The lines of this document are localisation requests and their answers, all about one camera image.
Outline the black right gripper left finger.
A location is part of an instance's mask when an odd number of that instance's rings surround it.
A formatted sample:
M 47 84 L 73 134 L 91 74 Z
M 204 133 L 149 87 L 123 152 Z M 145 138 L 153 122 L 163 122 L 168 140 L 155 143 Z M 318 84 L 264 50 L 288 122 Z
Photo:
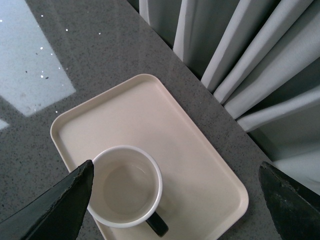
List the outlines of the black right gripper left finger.
M 75 240 L 91 198 L 91 160 L 0 223 L 2 240 Z

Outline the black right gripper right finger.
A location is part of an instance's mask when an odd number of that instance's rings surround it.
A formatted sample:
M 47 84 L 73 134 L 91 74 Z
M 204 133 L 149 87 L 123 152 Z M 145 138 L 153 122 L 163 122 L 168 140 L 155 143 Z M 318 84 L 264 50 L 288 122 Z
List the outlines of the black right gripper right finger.
M 258 179 L 274 226 L 283 240 L 320 238 L 320 196 L 268 162 Z

